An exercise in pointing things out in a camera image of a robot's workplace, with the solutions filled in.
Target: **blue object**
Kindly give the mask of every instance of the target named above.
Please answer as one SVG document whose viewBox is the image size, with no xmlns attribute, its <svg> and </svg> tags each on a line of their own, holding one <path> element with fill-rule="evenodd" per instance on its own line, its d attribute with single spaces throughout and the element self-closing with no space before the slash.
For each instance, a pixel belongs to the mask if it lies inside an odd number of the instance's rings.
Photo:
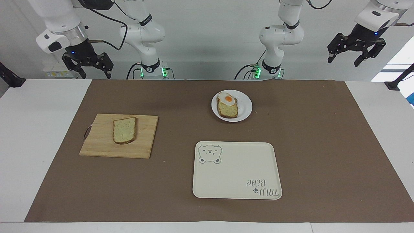
<svg viewBox="0 0 414 233">
<path fill-rule="evenodd" d="M 410 104 L 414 105 L 414 93 L 407 97 L 407 100 Z"/>
</svg>

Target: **round plate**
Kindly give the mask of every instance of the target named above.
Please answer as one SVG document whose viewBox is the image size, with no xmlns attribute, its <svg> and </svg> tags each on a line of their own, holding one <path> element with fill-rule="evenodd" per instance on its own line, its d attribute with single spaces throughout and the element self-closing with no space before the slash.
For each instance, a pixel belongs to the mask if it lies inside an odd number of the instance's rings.
<svg viewBox="0 0 414 233">
<path fill-rule="evenodd" d="M 219 111 L 217 109 L 217 96 L 219 95 L 220 92 L 229 93 L 230 95 L 232 95 L 234 98 L 237 99 L 238 115 L 236 118 L 224 118 L 219 115 Z M 224 90 L 220 92 L 217 93 L 213 97 L 213 100 L 211 100 L 211 109 L 213 110 L 214 114 L 216 114 L 218 118 L 222 119 L 223 121 L 228 121 L 228 122 L 239 122 L 239 121 L 245 120 L 246 118 L 250 116 L 250 113 L 252 113 L 252 110 L 253 110 L 253 104 L 250 98 L 246 94 L 244 94 L 243 92 L 236 91 L 236 90 Z"/>
</svg>

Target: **wooden cutting board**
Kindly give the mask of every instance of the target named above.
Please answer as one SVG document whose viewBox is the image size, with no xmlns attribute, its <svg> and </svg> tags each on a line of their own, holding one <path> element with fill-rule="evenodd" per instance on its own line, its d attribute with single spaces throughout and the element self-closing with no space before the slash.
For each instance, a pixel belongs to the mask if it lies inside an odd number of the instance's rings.
<svg viewBox="0 0 414 233">
<path fill-rule="evenodd" d="M 125 145 L 113 141 L 113 121 L 137 117 L 137 137 Z M 122 157 L 122 158 L 149 158 L 154 141 L 158 116 L 97 114 L 91 131 L 86 138 L 80 155 Z"/>
</svg>

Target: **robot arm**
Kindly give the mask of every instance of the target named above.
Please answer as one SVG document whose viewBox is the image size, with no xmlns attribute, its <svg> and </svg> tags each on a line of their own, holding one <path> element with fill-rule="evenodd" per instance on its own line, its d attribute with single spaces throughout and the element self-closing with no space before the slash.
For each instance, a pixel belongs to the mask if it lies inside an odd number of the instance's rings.
<svg viewBox="0 0 414 233">
<path fill-rule="evenodd" d="M 346 51 L 362 52 L 355 60 L 355 66 L 368 58 L 375 58 L 386 45 L 380 38 L 382 34 L 395 25 L 412 4 L 413 0 L 371 0 L 356 17 L 357 24 L 350 35 L 339 33 L 328 45 L 328 62 L 332 63 L 338 54 Z"/>
<path fill-rule="evenodd" d="M 95 53 L 85 27 L 73 10 L 70 0 L 28 1 L 47 27 L 36 38 L 37 44 L 43 51 L 53 53 L 64 48 L 66 53 L 62 56 L 63 62 L 69 70 L 78 72 L 82 78 L 86 77 L 82 66 L 96 67 L 102 70 L 108 79 L 111 77 L 110 72 L 113 68 L 111 59 L 106 53 L 100 55 Z"/>
<path fill-rule="evenodd" d="M 278 74 L 284 52 L 281 45 L 294 45 L 303 40 L 304 32 L 300 25 L 303 0 L 282 0 L 279 8 L 279 18 L 283 25 L 269 26 L 260 32 L 260 42 L 266 47 L 266 56 L 260 64 L 262 78 L 275 78 Z"/>
<path fill-rule="evenodd" d="M 137 20 L 138 24 L 128 24 L 125 43 L 134 47 L 140 56 L 142 76 L 164 78 L 167 76 L 164 68 L 166 64 L 158 57 L 155 47 L 151 43 L 164 40 L 164 28 L 152 20 L 152 16 L 145 7 L 144 0 L 124 0 L 127 15 Z M 121 36 L 125 34 L 125 26 L 121 27 Z"/>
</svg>

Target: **black band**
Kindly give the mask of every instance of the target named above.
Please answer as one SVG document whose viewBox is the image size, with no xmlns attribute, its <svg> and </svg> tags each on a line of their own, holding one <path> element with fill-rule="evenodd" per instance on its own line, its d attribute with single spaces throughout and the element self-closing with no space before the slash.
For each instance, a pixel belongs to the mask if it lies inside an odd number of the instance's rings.
<svg viewBox="0 0 414 233">
<path fill-rule="evenodd" d="M 146 19 L 144 19 L 140 22 L 140 25 L 143 27 L 143 26 L 147 25 L 151 20 L 152 20 L 152 16 L 151 16 L 151 14 L 149 14 Z"/>
<path fill-rule="evenodd" d="M 300 22 L 300 20 L 295 24 L 295 25 L 293 25 L 293 26 L 290 26 L 289 24 L 287 24 L 287 23 L 285 23 L 286 24 L 286 27 L 288 28 L 288 29 L 290 29 L 290 30 L 293 30 L 293 29 L 295 29 L 295 28 L 297 28 L 298 26 L 299 26 L 299 22 Z"/>
<path fill-rule="evenodd" d="M 159 67 L 159 65 L 161 64 L 161 61 L 158 59 L 158 61 L 151 66 L 146 66 L 146 65 L 142 65 L 142 67 L 145 69 L 145 71 L 147 71 L 148 73 L 152 73 L 154 72 L 155 69 L 157 69 Z"/>
<path fill-rule="evenodd" d="M 266 63 L 265 63 L 265 61 L 263 60 L 262 61 L 262 66 L 263 66 L 263 68 L 265 69 L 265 70 L 267 70 L 268 72 L 269 72 L 269 74 L 272 74 L 272 75 L 274 75 L 274 74 L 276 74 L 277 73 L 277 71 L 280 69 L 280 66 L 281 66 L 282 64 L 280 64 L 279 66 L 276 66 L 276 67 L 271 67 L 271 66 L 268 66 L 268 65 L 266 65 Z"/>
</svg>

